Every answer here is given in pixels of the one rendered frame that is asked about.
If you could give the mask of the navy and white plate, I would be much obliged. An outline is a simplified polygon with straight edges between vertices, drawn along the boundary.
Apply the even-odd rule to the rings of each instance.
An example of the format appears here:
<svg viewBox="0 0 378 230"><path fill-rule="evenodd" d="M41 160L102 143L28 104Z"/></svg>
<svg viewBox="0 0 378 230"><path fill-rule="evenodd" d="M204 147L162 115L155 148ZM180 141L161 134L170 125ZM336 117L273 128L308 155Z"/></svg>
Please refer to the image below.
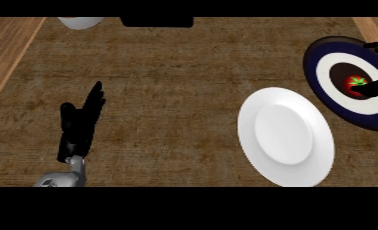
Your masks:
<svg viewBox="0 0 378 230"><path fill-rule="evenodd" d="M304 52L302 70L329 110L360 128L378 131L378 97L353 96L344 89L348 76L362 76L367 83L378 80L378 53L365 43L370 42L344 36L317 39Z"/></svg>

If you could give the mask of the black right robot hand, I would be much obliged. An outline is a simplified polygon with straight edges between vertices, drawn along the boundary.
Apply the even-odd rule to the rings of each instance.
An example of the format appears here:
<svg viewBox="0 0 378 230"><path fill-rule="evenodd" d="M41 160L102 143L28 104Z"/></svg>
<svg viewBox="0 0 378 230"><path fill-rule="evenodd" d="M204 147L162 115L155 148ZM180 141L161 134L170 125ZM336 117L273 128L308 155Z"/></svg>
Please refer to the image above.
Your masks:
<svg viewBox="0 0 378 230"><path fill-rule="evenodd" d="M365 43L363 47L373 48L378 53L378 42ZM378 80L365 85L353 86L351 90L369 98L378 97Z"/></svg>

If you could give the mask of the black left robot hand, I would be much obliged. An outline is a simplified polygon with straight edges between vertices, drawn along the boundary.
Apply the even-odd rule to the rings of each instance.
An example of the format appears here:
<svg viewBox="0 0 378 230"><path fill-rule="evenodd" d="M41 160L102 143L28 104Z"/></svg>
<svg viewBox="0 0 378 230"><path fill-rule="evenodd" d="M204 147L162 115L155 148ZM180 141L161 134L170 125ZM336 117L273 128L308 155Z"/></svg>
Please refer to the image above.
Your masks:
<svg viewBox="0 0 378 230"><path fill-rule="evenodd" d="M85 157L88 154L94 127L106 102L103 95L102 82L97 81L81 108L69 102L60 104L62 136L56 159L62 163L66 163L74 155Z"/></svg>

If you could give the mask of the black rectangular appliance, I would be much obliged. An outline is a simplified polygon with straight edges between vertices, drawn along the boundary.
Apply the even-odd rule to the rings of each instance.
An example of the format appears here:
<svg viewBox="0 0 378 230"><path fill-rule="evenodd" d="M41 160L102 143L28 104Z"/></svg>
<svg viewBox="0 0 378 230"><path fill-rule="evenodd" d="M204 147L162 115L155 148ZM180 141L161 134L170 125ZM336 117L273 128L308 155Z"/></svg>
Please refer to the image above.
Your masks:
<svg viewBox="0 0 378 230"><path fill-rule="evenodd" d="M193 18L131 18L121 17L122 25L127 27L158 27L158 28L190 28Z"/></svg>

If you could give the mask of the red tomato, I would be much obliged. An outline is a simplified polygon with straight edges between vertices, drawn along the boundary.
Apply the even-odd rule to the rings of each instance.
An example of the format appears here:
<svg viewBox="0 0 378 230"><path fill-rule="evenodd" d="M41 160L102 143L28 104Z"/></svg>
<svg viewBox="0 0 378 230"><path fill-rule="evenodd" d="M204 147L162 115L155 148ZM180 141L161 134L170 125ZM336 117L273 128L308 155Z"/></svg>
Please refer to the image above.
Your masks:
<svg viewBox="0 0 378 230"><path fill-rule="evenodd" d="M351 90L351 87L353 86L362 86L367 83L366 79L359 76L359 75L354 75L354 76L348 76L344 80L344 89L345 89L345 92L353 95L353 96L360 96L360 93L359 92L354 92Z"/></svg>

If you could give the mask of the brown woven placemat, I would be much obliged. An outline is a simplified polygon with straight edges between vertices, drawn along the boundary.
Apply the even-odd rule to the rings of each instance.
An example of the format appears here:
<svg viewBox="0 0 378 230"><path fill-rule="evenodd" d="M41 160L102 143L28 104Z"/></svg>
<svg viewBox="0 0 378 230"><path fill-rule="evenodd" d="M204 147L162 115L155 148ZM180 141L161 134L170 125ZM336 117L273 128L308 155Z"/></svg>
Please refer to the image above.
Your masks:
<svg viewBox="0 0 378 230"><path fill-rule="evenodd" d="M68 29L46 20L0 92L0 186L29 186L56 160L59 106L93 85L106 104L87 163L91 186L266 186L236 134L249 94L314 96L308 44L360 35L348 18L199 18L189 29L127 28L108 18Z"/></svg>

